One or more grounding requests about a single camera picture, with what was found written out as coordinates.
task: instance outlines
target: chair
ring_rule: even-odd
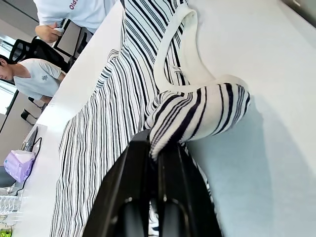
[[[26,42],[21,39],[15,41],[14,46],[12,47],[9,59],[15,63],[18,63],[25,59],[27,52],[30,49],[31,43]]]
[[[30,112],[28,112],[27,110],[24,110],[23,113],[21,114],[21,118],[23,120],[25,120],[29,125],[34,126],[33,123],[30,123],[29,121],[27,121],[28,116],[33,117],[35,120],[37,120],[38,118],[34,117]]]
[[[33,104],[35,104],[35,106],[36,107],[38,107],[39,109],[43,109],[44,108],[44,105],[43,106],[39,106],[38,104],[36,104],[35,102],[34,102],[34,99],[32,98],[32,97],[28,97],[28,99],[29,99],[29,101],[31,101]]]
[[[66,73],[70,69],[70,65],[65,62],[63,56],[37,37],[34,37],[31,43],[18,39],[9,58],[16,63],[28,58],[39,58],[60,67]]]

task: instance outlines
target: tissue box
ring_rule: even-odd
[[[35,155],[27,151],[11,151],[4,160],[4,168],[16,181],[22,183],[30,175]]]

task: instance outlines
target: desk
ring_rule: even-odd
[[[314,236],[316,30],[277,0],[196,0],[191,7],[199,14],[205,65],[215,76],[244,79],[253,94],[234,129],[190,144],[209,178],[224,233]],[[119,48],[120,22],[117,3],[38,120],[47,131],[13,237],[49,235],[58,143],[93,92],[109,51]]]

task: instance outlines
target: person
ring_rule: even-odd
[[[63,19],[95,33],[117,0],[33,0],[38,9],[39,26],[37,36],[47,43],[58,40]]]
[[[49,103],[65,74],[43,59],[26,59],[15,63],[0,55],[0,79],[14,81],[21,93]]]

